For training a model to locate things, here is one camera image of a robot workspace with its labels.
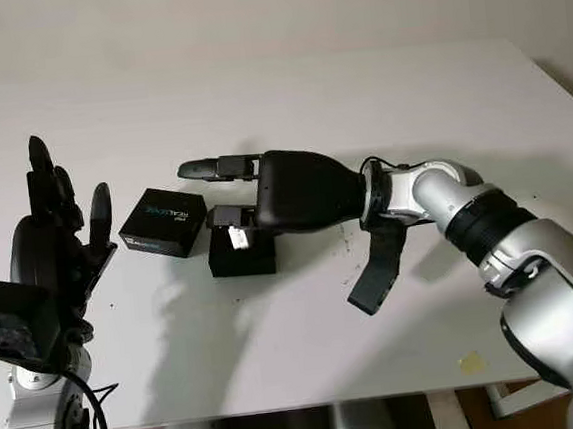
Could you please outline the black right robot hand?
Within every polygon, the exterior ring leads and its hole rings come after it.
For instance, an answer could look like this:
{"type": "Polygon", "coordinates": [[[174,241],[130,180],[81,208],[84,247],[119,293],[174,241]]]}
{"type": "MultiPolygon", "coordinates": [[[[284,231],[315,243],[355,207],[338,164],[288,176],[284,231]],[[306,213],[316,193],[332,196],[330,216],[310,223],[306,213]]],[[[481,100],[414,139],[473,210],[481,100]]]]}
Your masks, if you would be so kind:
{"type": "Polygon", "coordinates": [[[272,150],[182,163],[180,178],[207,182],[257,182],[252,206],[217,205],[210,228],[310,233],[356,220],[365,207],[365,178],[326,155],[272,150]]]}

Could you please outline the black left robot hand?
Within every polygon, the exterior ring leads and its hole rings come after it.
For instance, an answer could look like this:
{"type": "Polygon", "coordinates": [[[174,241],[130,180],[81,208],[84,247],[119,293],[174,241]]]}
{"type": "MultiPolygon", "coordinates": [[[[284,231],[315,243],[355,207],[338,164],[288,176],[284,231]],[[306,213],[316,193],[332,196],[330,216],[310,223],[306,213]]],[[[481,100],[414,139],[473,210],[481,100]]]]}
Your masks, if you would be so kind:
{"type": "Polygon", "coordinates": [[[105,182],[92,195],[89,242],[68,171],[52,162],[38,136],[29,137],[31,170],[26,174],[30,213],[13,235],[10,281],[45,288],[62,305],[60,326],[86,343],[93,326],[85,319],[88,300],[118,245],[110,241],[112,199],[105,182]]]}

